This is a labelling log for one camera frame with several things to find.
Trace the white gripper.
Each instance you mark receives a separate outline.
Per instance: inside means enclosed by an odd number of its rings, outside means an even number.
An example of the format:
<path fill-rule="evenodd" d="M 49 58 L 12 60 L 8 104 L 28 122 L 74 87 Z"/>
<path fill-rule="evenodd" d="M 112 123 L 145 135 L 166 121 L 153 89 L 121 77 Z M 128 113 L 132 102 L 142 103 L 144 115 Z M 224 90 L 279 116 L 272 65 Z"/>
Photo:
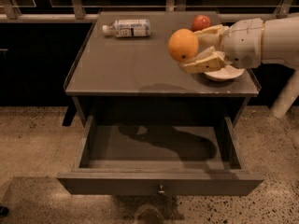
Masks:
<path fill-rule="evenodd" d="M 189 74 L 215 72 L 229 64 L 238 69 L 256 68 L 261 64 L 263 26 L 264 21 L 257 18 L 196 31 L 199 45 L 209 48 L 178 66 Z M 223 52 L 215 49 L 219 45 Z"/>

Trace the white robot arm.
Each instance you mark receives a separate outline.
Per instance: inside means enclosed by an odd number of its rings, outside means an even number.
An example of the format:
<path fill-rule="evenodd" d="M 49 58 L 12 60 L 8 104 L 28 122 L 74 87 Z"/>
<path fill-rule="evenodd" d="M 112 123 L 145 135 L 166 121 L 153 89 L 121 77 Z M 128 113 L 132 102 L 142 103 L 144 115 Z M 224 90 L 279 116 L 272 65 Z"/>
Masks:
<path fill-rule="evenodd" d="M 236 69 L 280 64 L 299 69 L 299 17 L 238 21 L 195 33 L 206 48 L 179 64 L 187 73 L 216 72 L 227 65 Z"/>

